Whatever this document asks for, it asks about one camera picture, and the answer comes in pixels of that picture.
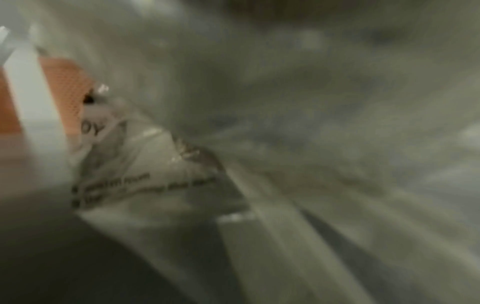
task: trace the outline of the orange mesh fabric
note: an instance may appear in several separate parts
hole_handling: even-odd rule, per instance
[[[39,59],[67,135],[80,132],[84,96],[94,82],[74,63],[63,59]]]
[[[0,69],[0,135],[20,133],[21,131],[22,126],[15,110],[7,78]]]

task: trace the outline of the orange object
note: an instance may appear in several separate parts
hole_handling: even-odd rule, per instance
[[[17,116],[7,78],[0,69],[0,135],[22,132],[22,125]]]
[[[40,57],[51,95],[67,135],[80,132],[80,114],[86,93],[94,82],[73,62],[65,59]]]

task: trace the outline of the dark surface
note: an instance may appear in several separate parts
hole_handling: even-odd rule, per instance
[[[0,303],[189,303],[77,219],[69,187],[0,201]]]

